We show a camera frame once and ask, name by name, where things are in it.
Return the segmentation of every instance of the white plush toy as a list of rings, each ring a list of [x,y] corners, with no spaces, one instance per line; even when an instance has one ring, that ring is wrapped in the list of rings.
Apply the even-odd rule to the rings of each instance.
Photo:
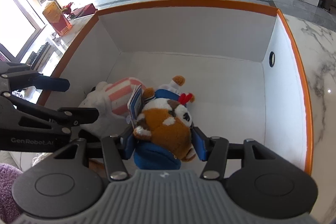
[[[79,107],[95,107],[99,117],[94,123],[82,124],[81,128],[98,138],[122,133],[128,126],[127,103],[134,88],[139,85],[145,89],[143,83],[134,77],[121,79],[114,84],[98,83]]]

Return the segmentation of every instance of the plush dog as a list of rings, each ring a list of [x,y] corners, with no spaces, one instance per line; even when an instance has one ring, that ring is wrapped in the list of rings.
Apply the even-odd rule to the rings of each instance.
[[[179,94],[185,82],[175,76],[170,84],[143,93],[145,104],[137,117],[133,134],[139,143],[134,161],[140,169],[179,169],[182,161],[191,161],[196,153],[191,143],[192,118],[185,104],[194,101],[192,94]]]

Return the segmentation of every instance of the black circular pad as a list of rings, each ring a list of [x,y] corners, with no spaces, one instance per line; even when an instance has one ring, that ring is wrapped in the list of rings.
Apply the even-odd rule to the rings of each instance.
[[[45,196],[59,196],[70,192],[75,186],[75,181],[72,177],[66,174],[48,174],[40,177],[35,188]]]
[[[257,142],[244,142],[243,167],[225,181],[229,197],[265,218],[288,219],[309,213],[317,199],[314,180]]]
[[[47,158],[19,176],[12,187],[17,205],[39,218],[76,215],[94,205],[102,193],[98,174],[72,159]]]
[[[279,174],[262,175],[254,184],[261,193],[270,196],[287,195],[294,189],[292,180]]]

